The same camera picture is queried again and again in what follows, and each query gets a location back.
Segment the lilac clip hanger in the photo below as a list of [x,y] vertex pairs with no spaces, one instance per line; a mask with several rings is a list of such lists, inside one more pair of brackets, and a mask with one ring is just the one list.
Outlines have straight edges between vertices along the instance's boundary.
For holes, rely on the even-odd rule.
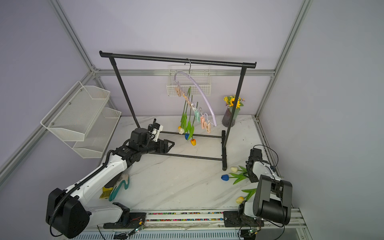
[[[207,97],[192,78],[190,78],[190,80],[196,85],[198,90],[201,92],[201,95],[192,95],[190,93],[190,97],[188,100],[189,105],[187,109],[187,121],[190,120],[192,125],[194,116],[196,116],[195,125],[194,125],[195,131],[194,131],[193,137],[196,135],[196,130],[199,128],[201,128],[202,130],[206,131],[206,133],[209,134],[211,133],[212,128],[217,125],[216,116],[215,116],[213,107],[209,101],[210,96]],[[178,96],[175,98],[182,100],[184,102],[183,103],[183,106],[184,106],[185,97],[183,95],[186,94],[187,91],[185,92],[180,85],[176,87],[176,91]]]

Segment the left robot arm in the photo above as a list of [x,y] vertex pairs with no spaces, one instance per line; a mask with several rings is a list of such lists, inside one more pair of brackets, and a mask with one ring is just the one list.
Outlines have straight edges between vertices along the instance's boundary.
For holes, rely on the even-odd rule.
[[61,190],[54,189],[48,197],[46,223],[58,231],[57,237],[77,237],[87,227],[110,224],[128,227],[130,209],[114,202],[106,207],[89,207],[88,203],[104,186],[118,180],[125,170],[145,154],[166,154],[175,145],[158,138],[159,130],[137,128],[122,146],[109,150],[106,160],[79,182]]

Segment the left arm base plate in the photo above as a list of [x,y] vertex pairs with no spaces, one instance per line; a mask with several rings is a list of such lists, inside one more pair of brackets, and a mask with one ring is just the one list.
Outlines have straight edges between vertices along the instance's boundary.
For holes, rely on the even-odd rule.
[[122,214],[117,222],[105,223],[104,229],[136,229],[143,226],[146,220],[146,213],[131,212],[131,210],[120,203],[113,203],[114,206],[122,210]]

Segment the yellow tulip group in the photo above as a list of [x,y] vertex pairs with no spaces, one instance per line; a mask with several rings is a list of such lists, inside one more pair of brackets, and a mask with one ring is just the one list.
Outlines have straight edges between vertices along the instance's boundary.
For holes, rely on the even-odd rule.
[[196,120],[196,116],[194,116],[194,119],[193,119],[193,122],[192,122],[192,126],[191,126],[191,132],[190,132],[190,137],[191,137],[191,144],[193,146],[195,146],[197,143],[196,143],[196,140],[194,139],[193,137],[193,134],[194,134],[194,131],[195,131],[195,120]]

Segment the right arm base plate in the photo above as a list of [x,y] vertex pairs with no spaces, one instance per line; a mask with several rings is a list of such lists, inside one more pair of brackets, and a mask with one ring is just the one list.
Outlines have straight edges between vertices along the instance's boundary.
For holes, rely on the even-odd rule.
[[264,222],[261,219],[239,214],[237,211],[224,211],[225,227],[263,227]]

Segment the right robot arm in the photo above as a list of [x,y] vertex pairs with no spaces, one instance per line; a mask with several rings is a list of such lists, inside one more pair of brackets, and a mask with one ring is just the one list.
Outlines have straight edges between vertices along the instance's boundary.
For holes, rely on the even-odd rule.
[[246,176],[257,187],[253,200],[242,203],[243,215],[286,226],[291,220],[293,186],[291,182],[281,179],[274,172],[275,168],[263,159],[259,145],[250,150]]

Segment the blue tulip group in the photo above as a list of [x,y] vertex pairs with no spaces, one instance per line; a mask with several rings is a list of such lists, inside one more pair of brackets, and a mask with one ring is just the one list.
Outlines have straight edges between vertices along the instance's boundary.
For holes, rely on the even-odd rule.
[[248,178],[249,178],[249,176],[245,172],[230,173],[228,175],[222,175],[221,176],[221,180],[226,181],[226,182],[231,180],[231,179],[234,180],[234,182],[233,182],[234,185],[243,181],[243,180],[246,180]]
[[186,122],[186,129],[185,129],[185,139],[186,139],[186,140],[189,140],[189,139],[190,139],[191,127],[192,127],[192,125],[191,125],[191,121],[188,120],[188,121]]

